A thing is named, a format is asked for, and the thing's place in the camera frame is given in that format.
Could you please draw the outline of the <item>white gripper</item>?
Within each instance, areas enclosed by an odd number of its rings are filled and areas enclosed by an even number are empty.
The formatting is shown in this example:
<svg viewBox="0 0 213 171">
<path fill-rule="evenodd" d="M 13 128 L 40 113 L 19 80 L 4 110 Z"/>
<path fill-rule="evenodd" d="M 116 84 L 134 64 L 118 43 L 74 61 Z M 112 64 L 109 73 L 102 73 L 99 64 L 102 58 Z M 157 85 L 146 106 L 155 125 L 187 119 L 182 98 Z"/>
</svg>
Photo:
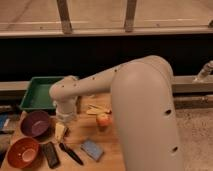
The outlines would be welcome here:
<svg viewBox="0 0 213 171">
<path fill-rule="evenodd" d="M 76 118 L 76 115 L 77 108 L 75 100 L 69 100 L 66 102 L 56 101 L 56 116 L 57 119 L 62 122 L 57 122 L 55 125 L 55 139 L 58 142 L 63 139 L 67 131 L 67 127 L 63 123 L 69 123 Z"/>
</svg>

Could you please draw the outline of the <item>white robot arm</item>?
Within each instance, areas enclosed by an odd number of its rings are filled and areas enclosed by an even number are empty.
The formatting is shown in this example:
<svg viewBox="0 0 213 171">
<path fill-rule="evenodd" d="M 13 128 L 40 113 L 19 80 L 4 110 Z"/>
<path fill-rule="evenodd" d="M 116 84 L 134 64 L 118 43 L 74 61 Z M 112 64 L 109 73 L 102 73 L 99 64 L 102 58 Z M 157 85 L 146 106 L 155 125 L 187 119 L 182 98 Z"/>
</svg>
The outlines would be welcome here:
<svg viewBox="0 0 213 171">
<path fill-rule="evenodd" d="M 108 92 L 126 171 L 184 171 L 172 91 L 173 70 L 156 55 L 87 78 L 53 84 L 56 112 L 69 115 L 76 96 Z"/>
</svg>

